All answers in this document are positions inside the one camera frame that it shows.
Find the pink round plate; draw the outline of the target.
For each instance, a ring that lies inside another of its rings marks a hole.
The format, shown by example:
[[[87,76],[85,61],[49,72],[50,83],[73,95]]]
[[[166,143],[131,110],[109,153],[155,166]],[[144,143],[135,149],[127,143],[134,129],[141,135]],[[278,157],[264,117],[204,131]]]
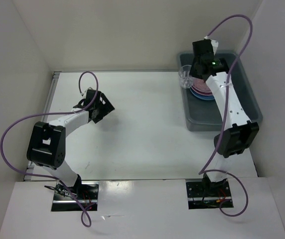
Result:
[[[202,79],[194,78],[192,90],[204,96],[211,96],[212,92]]]

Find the blue round plate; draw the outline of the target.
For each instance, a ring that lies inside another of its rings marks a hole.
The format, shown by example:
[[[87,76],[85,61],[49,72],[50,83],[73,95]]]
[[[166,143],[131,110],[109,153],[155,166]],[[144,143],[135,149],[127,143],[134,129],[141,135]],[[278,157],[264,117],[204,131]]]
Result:
[[[194,91],[192,88],[190,88],[190,92],[192,93],[193,96],[195,96],[196,98],[198,98],[200,100],[204,100],[204,101],[213,101],[213,100],[215,100],[213,95],[202,95],[202,94]]]

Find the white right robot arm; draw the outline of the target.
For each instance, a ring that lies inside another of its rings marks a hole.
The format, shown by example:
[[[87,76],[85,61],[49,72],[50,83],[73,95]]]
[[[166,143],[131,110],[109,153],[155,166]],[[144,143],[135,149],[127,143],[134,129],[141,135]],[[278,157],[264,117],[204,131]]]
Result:
[[[202,191],[212,196],[222,188],[231,166],[231,158],[242,154],[259,131],[251,121],[234,89],[231,73],[239,58],[229,66],[216,57],[218,42],[205,38],[192,43],[194,59],[190,76],[201,79],[211,91],[222,118],[220,133],[214,138],[214,151],[200,170]]]

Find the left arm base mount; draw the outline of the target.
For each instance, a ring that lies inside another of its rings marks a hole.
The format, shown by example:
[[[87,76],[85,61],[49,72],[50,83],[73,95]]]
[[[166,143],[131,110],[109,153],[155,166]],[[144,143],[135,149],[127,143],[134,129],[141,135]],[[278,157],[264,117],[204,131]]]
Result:
[[[82,183],[83,191],[77,195],[72,189],[69,193],[62,185],[55,186],[45,185],[44,187],[54,192],[52,201],[52,212],[75,212],[81,211],[76,201],[73,199],[74,195],[86,211],[97,211],[98,209],[98,192],[99,182],[84,181]]]

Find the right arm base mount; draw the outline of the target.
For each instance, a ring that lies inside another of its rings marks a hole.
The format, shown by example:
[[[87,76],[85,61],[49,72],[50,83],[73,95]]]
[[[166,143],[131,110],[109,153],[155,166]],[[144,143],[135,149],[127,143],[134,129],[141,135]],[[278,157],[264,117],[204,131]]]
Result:
[[[191,209],[215,209],[232,208],[232,196],[229,182],[224,179],[219,182],[211,182],[207,175],[202,179],[186,180],[188,208]]]

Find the clear plastic cup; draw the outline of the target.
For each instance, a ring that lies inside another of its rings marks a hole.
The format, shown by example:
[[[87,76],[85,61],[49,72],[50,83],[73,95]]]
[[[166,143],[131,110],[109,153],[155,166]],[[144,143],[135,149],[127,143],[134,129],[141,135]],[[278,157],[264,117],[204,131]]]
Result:
[[[179,84],[181,88],[189,89],[193,86],[194,79],[190,76],[191,65],[181,66],[178,71]]]

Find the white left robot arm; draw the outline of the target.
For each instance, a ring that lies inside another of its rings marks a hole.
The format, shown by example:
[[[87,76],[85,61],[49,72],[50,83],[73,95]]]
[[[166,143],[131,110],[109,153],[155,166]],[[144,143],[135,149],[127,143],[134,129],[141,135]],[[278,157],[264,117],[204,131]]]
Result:
[[[104,93],[87,89],[85,96],[73,107],[70,114],[50,122],[37,122],[32,130],[27,159],[35,165],[45,167],[51,176],[63,181],[65,194],[77,199],[86,191],[81,177],[65,160],[66,137],[89,122],[98,123],[114,110]]]

